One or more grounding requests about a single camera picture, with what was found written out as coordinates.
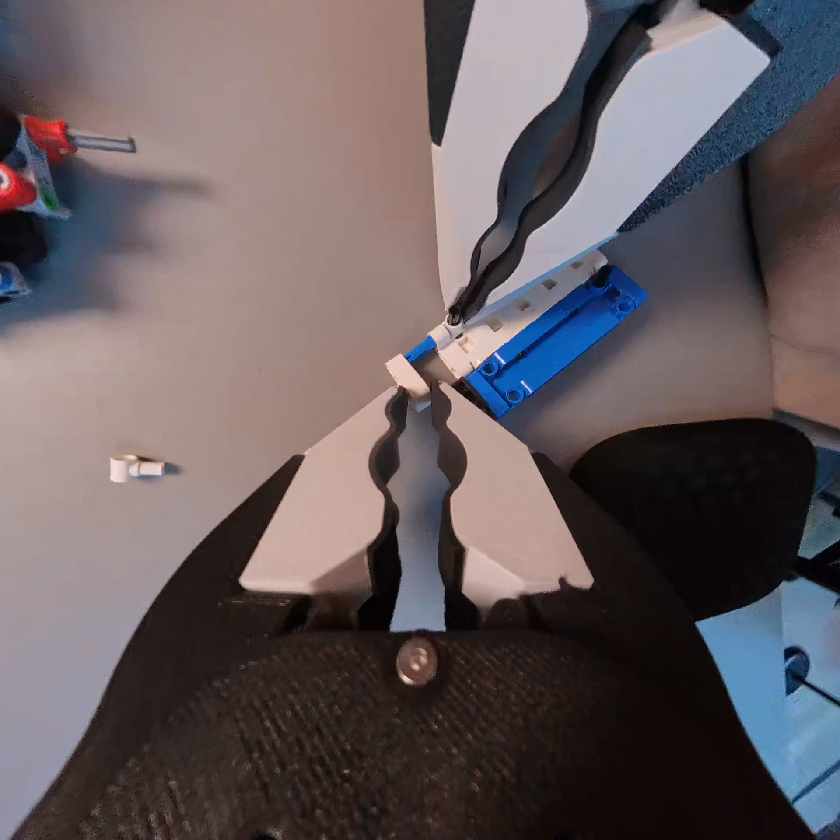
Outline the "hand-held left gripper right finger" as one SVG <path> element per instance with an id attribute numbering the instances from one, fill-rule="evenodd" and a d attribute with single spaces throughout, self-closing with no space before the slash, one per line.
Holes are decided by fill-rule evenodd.
<path id="1" fill-rule="evenodd" d="M 437 561 L 446 615 L 587 591 L 593 575 L 529 448 L 453 386 L 433 384 L 437 467 L 448 487 Z"/>

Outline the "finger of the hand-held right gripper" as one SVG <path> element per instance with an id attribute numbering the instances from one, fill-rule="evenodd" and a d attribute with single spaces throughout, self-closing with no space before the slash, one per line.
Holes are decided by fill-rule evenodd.
<path id="1" fill-rule="evenodd" d="M 432 163 L 444 307 L 469 283 L 470 261 L 497 219 L 511 147 L 561 93 L 588 34 L 583 1 L 477 1 Z"/>
<path id="2" fill-rule="evenodd" d="M 588 13 L 560 95 L 503 165 L 457 322 L 614 238 L 771 62 L 733 13 Z"/>

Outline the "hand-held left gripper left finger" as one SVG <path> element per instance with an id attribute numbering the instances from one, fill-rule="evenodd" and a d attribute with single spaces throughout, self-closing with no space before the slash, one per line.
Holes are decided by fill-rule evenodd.
<path id="1" fill-rule="evenodd" d="M 389 484 L 407 408 L 406 390 L 390 387 L 307 450 L 239 577 L 244 590 L 393 614 L 402 564 Z"/>

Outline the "small white lego connector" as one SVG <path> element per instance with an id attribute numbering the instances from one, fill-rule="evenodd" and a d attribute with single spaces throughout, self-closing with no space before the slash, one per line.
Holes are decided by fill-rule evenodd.
<path id="1" fill-rule="evenodd" d="M 409 401 L 416 413 L 430 407 L 432 393 L 430 384 L 415 370 L 412 363 L 403 354 L 398 354 L 385 363 L 388 374 L 394 384 L 408 394 Z"/>
<path id="2" fill-rule="evenodd" d="M 109 479 L 115 484 L 162 477 L 166 471 L 166 462 L 137 455 L 116 455 L 109 459 Z"/>

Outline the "blue and white lego panel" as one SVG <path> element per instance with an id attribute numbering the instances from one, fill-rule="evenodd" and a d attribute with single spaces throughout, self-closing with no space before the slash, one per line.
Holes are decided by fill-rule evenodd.
<path id="1" fill-rule="evenodd" d="M 455 388 L 499 421 L 647 300 L 645 289 L 594 250 L 465 323 L 441 323 L 403 355 L 420 375 L 421 364 L 438 360 Z"/>

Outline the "partly built lego car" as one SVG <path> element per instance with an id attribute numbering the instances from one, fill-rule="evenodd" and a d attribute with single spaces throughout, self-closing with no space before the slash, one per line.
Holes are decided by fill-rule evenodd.
<path id="1" fill-rule="evenodd" d="M 1 113 L 1 303 L 28 297 L 29 278 L 48 256 L 46 230 L 72 218 L 57 183 L 59 167 L 80 151 L 136 154 L 133 137 L 81 132 L 68 122 Z"/>

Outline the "black wrist rest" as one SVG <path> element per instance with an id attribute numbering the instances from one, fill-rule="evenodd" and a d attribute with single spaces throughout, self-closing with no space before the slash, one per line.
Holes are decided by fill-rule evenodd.
<path id="1" fill-rule="evenodd" d="M 791 577 L 816 453 L 802 432 L 769 419 L 684 423 L 610 437 L 570 476 L 700 622 L 750 606 Z"/>

